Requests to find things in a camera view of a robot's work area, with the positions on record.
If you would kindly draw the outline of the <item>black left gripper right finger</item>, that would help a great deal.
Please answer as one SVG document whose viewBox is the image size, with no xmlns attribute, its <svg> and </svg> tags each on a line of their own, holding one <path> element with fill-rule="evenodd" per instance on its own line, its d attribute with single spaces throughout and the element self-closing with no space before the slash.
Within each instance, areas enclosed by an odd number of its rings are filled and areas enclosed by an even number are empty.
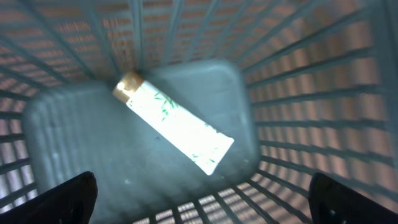
<svg viewBox="0 0 398 224">
<path fill-rule="evenodd" d="M 397 214 L 323 173 L 315 173 L 308 204 L 316 224 L 397 224 Z"/>
</svg>

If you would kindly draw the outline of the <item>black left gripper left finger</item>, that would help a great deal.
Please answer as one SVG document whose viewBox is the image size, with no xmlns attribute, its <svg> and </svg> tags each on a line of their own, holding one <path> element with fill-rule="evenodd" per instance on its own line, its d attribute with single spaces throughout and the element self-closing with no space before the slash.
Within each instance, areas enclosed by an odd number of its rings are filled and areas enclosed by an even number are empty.
<svg viewBox="0 0 398 224">
<path fill-rule="evenodd" d="M 94 173 L 86 171 L 1 214 L 1 224 L 88 224 L 97 196 Z"/>
</svg>

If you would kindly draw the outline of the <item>white Pantene conditioner tube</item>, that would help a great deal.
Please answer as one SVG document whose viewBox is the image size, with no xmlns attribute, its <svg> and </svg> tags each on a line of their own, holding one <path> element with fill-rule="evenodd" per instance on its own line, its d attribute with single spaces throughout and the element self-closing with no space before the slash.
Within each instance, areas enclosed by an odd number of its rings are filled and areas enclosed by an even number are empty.
<svg viewBox="0 0 398 224">
<path fill-rule="evenodd" d="M 206 175 L 212 175 L 234 143 L 136 72 L 116 84 L 113 95 L 154 128 Z"/>
</svg>

